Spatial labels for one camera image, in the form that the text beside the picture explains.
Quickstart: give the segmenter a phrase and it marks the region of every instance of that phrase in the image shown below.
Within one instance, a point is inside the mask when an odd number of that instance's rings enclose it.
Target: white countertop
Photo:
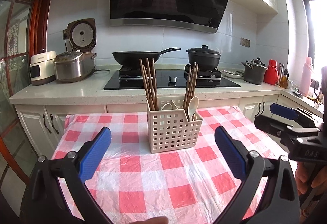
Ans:
[[[95,72],[86,79],[75,83],[51,83],[33,86],[29,85],[23,90],[10,97],[12,104],[27,105],[104,105],[104,104],[137,104],[145,103],[144,89],[103,90],[103,87],[112,77],[116,70],[110,72]],[[322,115],[323,105],[319,109],[313,101],[292,94],[288,89],[271,86],[263,83],[254,85],[244,80],[231,79],[241,87],[201,87],[195,89],[195,94],[200,100],[218,100],[243,97],[255,97],[265,95],[282,94],[313,113]],[[184,95],[184,88],[161,88],[159,96]]]

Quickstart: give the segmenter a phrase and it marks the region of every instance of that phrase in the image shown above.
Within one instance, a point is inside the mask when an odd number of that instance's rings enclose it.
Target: pink bottle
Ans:
[[[303,65],[302,79],[299,89],[299,92],[305,97],[307,97],[309,94],[312,73],[313,73],[312,58],[306,57],[305,64]]]

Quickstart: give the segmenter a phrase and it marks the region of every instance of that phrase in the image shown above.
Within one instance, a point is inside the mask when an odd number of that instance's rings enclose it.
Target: wooden chopsticks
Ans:
[[[158,109],[158,98],[157,98],[157,82],[156,82],[156,73],[154,70],[154,59],[151,61],[152,70],[150,69],[149,59],[146,59],[147,68],[142,63],[142,59],[140,59],[141,72],[143,77],[143,84],[145,93],[147,96],[147,100],[149,102],[150,110],[159,110]]]
[[[183,109],[187,115],[187,110],[191,99],[194,97],[195,85],[197,84],[198,65],[194,63],[193,68],[190,66],[187,77],[186,91],[183,103]]]

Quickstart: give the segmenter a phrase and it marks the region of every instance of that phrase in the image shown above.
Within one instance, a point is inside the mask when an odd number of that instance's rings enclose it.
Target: beige utensil holder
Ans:
[[[189,121],[183,110],[184,96],[158,97],[158,106],[162,109],[171,103],[172,110],[150,111],[147,101],[148,135],[151,153],[194,147],[203,119],[195,112]]]

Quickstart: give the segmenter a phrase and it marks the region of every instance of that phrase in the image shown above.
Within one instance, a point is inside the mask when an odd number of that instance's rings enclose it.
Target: screw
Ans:
[[[281,155],[281,160],[286,162],[288,161],[288,157],[285,155]]]
[[[43,161],[45,161],[45,156],[42,155],[38,158],[38,162],[43,162]]]
[[[253,157],[253,158],[257,158],[259,156],[259,153],[256,152],[255,150],[251,150],[250,151],[250,156]]]
[[[70,151],[67,154],[67,157],[70,158],[70,159],[73,159],[75,156],[76,156],[76,152],[75,151]]]

